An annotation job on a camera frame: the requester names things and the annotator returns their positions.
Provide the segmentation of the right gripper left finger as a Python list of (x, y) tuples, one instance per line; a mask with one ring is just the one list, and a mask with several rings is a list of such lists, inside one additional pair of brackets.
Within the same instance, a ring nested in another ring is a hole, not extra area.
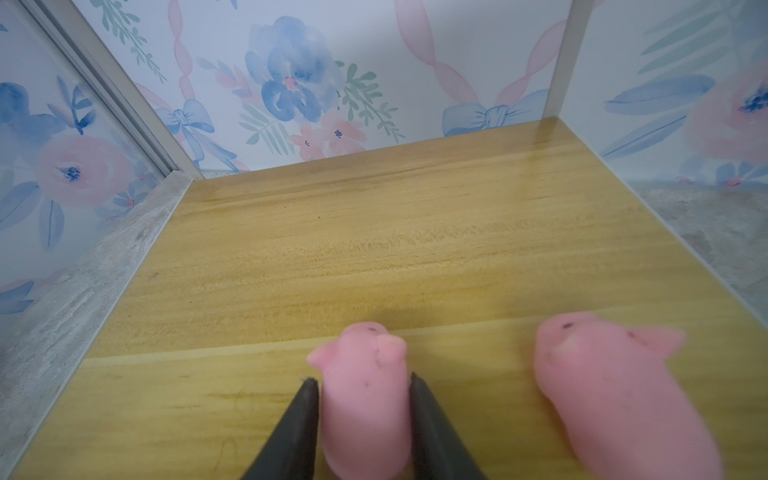
[(320, 388), (303, 381), (242, 480), (312, 480), (320, 418)]

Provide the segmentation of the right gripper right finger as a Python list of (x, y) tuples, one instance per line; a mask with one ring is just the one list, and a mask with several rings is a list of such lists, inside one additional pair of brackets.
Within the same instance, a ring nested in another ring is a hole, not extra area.
[(409, 386), (412, 466), (415, 479), (486, 480), (424, 379)]

